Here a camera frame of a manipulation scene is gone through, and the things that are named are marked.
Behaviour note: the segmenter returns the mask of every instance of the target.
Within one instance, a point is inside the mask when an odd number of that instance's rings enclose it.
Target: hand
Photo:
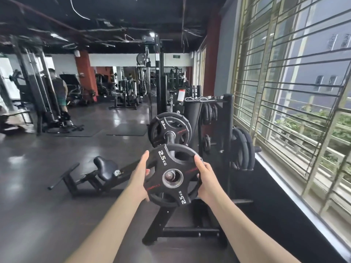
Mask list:
[[[149,197],[147,196],[147,191],[144,188],[144,180],[145,176],[150,173],[150,169],[146,168],[146,161],[149,158],[149,151],[146,150],[144,154],[141,156],[140,162],[135,170],[132,172],[132,175],[128,182],[128,187],[132,188],[132,190],[140,195],[143,199],[149,201]]]
[[[202,185],[199,188],[198,194],[199,197],[206,203],[209,204],[209,201],[213,199],[216,190],[222,189],[216,175],[214,174],[212,167],[207,162],[202,162],[201,158],[198,155],[194,157],[196,167],[200,171]]]

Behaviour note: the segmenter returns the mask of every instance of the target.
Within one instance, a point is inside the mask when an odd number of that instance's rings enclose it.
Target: person's right arm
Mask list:
[[[195,156],[202,185],[199,197],[211,208],[241,263],[298,263],[231,201],[208,163]]]

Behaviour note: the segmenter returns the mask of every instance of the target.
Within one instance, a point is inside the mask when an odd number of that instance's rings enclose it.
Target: person's left arm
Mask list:
[[[67,98],[67,95],[68,95],[68,87],[67,87],[67,84],[66,82],[63,80],[63,83],[64,83],[64,88],[65,88],[65,93],[66,93],[66,98]]]
[[[65,263],[112,263],[123,237],[141,201],[147,199],[144,179],[150,170],[146,169],[146,151],[132,173],[128,186],[112,205],[103,220],[85,239],[81,246]]]

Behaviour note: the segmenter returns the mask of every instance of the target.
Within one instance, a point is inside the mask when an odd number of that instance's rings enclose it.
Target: hanging cable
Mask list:
[[[87,17],[85,17],[85,16],[82,16],[80,13],[78,13],[78,12],[74,9],[74,7],[73,7],[72,0],[70,0],[70,1],[71,1],[71,5],[72,5],[72,8],[73,8],[73,11],[74,11],[77,15],[79,15],[80,17],[82,17],[82,18],[84,18],[84,19],[90,20],[90,18],[87,18]]]

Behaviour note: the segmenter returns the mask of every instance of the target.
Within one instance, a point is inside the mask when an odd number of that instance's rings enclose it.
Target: person's right hand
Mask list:
[[[207,162],[202,162],[198,155],[195,155],[195,164],[200,171],[200,177],[202,185],[199,188],[198,195],[206,203],[209,204],[213,196],[216,194],[216,190],[221,190],[221,186],[214,174],[212,167]]]

